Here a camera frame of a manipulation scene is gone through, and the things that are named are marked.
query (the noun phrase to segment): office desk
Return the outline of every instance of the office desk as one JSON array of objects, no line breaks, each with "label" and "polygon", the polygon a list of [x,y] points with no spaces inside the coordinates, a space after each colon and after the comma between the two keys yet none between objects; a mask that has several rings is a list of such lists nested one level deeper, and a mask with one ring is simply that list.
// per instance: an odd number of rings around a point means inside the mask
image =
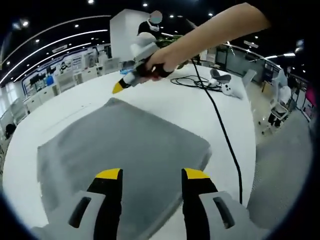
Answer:
[{"label": "office desk", "polygon": [[[210,68],[198,66],[201,76],[210,78]],[[175,71],[169,78],[195,75],[192,65]],[[197,88],[178,86],[168,79],[148,81],[112,95],[112,89],[122,78],[113,72],[77,85],[38,107],[17,126],[4,164],[3,189],[18,216],[30,228],[48,223],[37,182],[37,147],[65,127],[102,107],[111,97],[157,115],[206,139],[212,156],[204,170],[220,191],[239,199],[238,173],[230,154],[215,109],[206,93]],[[211,92],[224,122],[225,129],[242,173],[243,205],[247,205],[252,190],[256,139],[250,103],[241,78],[232,75],[243,99]],[[182,207],[151,239],[186,239]]]}]

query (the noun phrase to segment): gray cloth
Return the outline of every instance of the gray cloth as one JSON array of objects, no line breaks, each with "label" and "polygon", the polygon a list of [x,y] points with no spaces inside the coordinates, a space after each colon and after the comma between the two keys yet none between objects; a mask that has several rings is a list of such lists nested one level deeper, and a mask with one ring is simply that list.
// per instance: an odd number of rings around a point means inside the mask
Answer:
[{"label": "gray cloth", "polygon": [[298,110],[269,141],[257,146],[247,206],[257,226],[273,229],[283,221],[303,189],[312,153],[308,121]]},{"label": "gray cloth", "polygon": [[155,115],[111,98],[38,148],[38,180],[48,219],[95,175],[123,169],[121,240],[148,239],[181,203],[181,170],[203,170],[209,143]]}]

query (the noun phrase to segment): led strip light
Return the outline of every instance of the led strip light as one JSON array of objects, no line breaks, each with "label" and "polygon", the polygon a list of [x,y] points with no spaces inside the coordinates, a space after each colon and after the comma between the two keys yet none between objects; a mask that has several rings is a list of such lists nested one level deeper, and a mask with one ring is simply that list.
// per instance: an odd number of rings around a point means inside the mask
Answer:
[{"label": "led strip light", "polygon": [[78,46],[73,46],[73,47],[70,47],[70,48],[65,49],[65,50],[63,50],[63,51],[57,52],[57,53],[55,53],[55,54],[53,54],[53,55],[51,55],[51,56],[49,56],[49,57],[41,60],[40,62],[36,63],[36,64],[33,65],[32,67],[30,67],[28,70],[26,70],[26,71],[25,71],[24,73],[22,73],[20,76],[18,76],[13,82],[15,83],[19,78],[21,78],[24,74],[26,74],[30,69],[33,69],[35,66],[39,65],[40,63],[42,63],[42,62],[44,62],[44,61],[46,61],[46,60],[48,60],[48,59],[50,59],[50,58],[58,55],[58,54],[64,53],[64,52],[66,52],[66,51],[70,51],[71,49],[75,49],[75,48],[83,47],[83,46],[86,46],[86,45],[90,45],[90,44],[91,44],[91,42],[88,42],[88,43],[85,43],[85,44],[81,44],[81,45],[78,45]]},{"label": "led strip light", "polygon": [[0,84],[5,80],[6,77],[8,77],[8,75],[10,73],[13,72],[13,70],[15,70],[20,64],[22,64],[25,60],[27,60],[28,58],[30,58],[32,55],[36,54],[37,52],[53,45],[53,44],[56,44],[58,42],[61,42],[61,41],[64,41],[64,40],[67,40],[67,39],[70,39],[70,38],[73,38],[73,37],[77,37],[77,36],[81,36],[81,35],[85,35],[85,34],[93,34],[93,33],[101,33],[101,32],[107,32],[108,30],[107,29],[102,29],[102,30],[95,30],[95,31],[86,31],[86,32],[82,32],[82,33],[78,33],[78,34],[75,34],[75,35],[71,35],[71,36],[67,36],[67,37],[64,37],[62,39],[59,39],[57,41],[54,41],[52,43],[49,43],[48,45],[45,45],[41,48],[39,48],[38,50],[34,51],[33,53],[29,54],[28,56],[26,56],[24,59],[22,59],[20,62],[18,62],[13,68],[11,68],[7,73],[6,75],[3,76],[3,78],[1,79],[0,81]]}]

